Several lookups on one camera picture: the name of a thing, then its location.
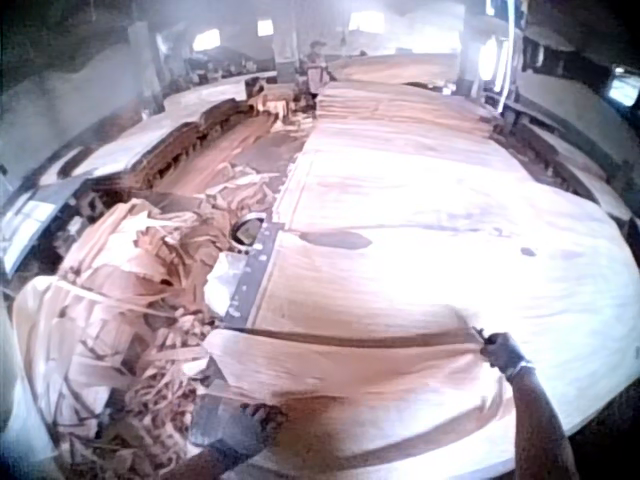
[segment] forearm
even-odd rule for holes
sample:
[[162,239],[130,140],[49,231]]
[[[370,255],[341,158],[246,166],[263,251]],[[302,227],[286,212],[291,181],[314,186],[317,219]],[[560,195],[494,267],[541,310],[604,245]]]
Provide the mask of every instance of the forearm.
[[512,380],[516,406],[516,476],[578,478],[569,440],[534,369]]
[[244,463],[246,458],[231,452],[227,446],[215,442],[202,452],[185,460],[162,476],[162,480],[186,480],[190,478],[213,479]]

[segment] wristband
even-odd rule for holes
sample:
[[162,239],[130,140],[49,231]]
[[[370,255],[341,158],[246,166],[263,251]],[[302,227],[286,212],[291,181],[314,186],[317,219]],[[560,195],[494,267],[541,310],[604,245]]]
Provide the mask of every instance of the wristband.
[[221,464],[225,472],[233,470],[251,458],[251,455],[238,452],[223,439],[216,440],[207,449],[211,455],[215,456],[214,462]]
[[535,365],[527,360],[526,358],[524,360],[520,360],[520,363],[518,363],[518,365],[516,365],[515,367],[511,367],[508,368],[506,372],[504,372],[504,376],[507,379],[507,382],[511,383],[511,380],[513,380],[513,377],[516,376],[516,374],[522,370],[524,367],[529,367],[529,368],[533,368],[535,370]]

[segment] plywood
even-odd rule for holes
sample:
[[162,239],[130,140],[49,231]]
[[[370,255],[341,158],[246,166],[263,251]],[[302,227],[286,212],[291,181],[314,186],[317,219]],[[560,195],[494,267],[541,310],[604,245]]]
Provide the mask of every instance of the plywood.
[[[220,334],[212,351],[231,384],[254,398],[287,398],[278,387],[283,376],[289,392],[342,379],[347,394],[283,400],[290,430],[248,473],[487,477],[513,465],[513,412],[468,422],[481,404],[475,387],[459,397],[425,379],[397,400],[360,402],[353,387],[366,375],[351,363],[371,372],[385,364],[360,356],[364,340],[415,343],[467,323],[508,331],[536,363],[568,432],[640,375],[640,276],[616,224],[599,205],[535,183],[466,128],[471,117],[457,100],[433,101],[462,118],[457,125],[336,116],[312,133],[274,210],[284,231],[251,335]],[[362,248],[308,241],[309,232],[346,231],[367,240]],[[484,375],[467,373],[471,383]],[[452,419],[460,419],[459,436],[448,429]]]
[[339,81],[445,85],[458,76],[458,54],[379,55],[338,60],[329,70]]
[[490,114],[461,97],[439,95],[406,85],[335,82],[318,99],[320,119],[363,119],[446,126],[453,130],[489,136],[490,123],[480,117]]

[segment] wood veneer scrap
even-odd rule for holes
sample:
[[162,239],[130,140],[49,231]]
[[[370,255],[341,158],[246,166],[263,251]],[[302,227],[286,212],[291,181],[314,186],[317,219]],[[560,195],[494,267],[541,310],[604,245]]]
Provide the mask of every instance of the wood veneer scrap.
[[186,454],[202,387],[200,372],[183,366],[208,357],[201,344],[215,326],[206,276],[231,248],[232,223],[273,199],[264,176],[221,170],[225,183],[195,211],[116,205],[56,276],[16,299],[28,379],[71,476],[144,478]]

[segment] wall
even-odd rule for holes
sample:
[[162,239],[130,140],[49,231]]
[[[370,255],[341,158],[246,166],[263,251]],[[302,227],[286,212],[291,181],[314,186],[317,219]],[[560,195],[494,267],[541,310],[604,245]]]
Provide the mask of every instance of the wall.
[[20,179],[138,93],[129,46],[103,51],[78,73],[45,72],[2,95],[0,162]]
[[[384,34],[349,31],[351,13],[367,10],[384,14]],[[384,55],[397,48],[449,53],[462,32],[464,6],[446,0],[299,0],[296,19],[301,54],[309,51],[314,40],[325,42],[329,55],[357,55],[360,50]]]

